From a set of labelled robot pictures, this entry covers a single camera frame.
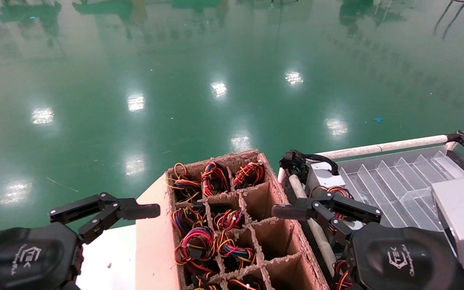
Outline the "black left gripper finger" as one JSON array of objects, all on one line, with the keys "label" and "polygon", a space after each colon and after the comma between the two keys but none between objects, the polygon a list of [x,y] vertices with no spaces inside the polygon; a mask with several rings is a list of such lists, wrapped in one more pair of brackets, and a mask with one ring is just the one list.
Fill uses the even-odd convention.
[{"label": "black left gripper finger", "polygon": [[160,213],[159,204],[140,205],[134,198],[118,199],[110,193],[99,193],[51,210],[50,222],[68,224],[92,216],[79,228],[79,240],[83,244],[90,244],[121,219],[156,218]]}]

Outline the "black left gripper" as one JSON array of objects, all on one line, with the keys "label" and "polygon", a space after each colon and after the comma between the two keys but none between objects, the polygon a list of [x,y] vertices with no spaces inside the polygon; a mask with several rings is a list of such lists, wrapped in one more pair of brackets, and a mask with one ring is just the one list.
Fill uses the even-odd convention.
[{"label": "black left gripper", "polygon": [[78,235],[53,223],[0,231],[0,290],[77,290],[84,260]]}]

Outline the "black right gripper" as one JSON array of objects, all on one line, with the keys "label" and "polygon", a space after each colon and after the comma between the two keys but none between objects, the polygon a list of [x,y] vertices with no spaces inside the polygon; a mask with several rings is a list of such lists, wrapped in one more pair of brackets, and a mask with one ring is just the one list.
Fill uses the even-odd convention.
[{"label": "black right gripper", "polygon": [[[337,213],[367,225],[353,234]],[[340,193],[298,198],[293,205],[276,204],[272,215],[299,221],[313,219],[329,231],[334,242],[343,246],[350,242],[350,274],[365,290],[446,290],[458,270],[444,233],[382,226],[377,224],[381,222],[381,209]]]}]

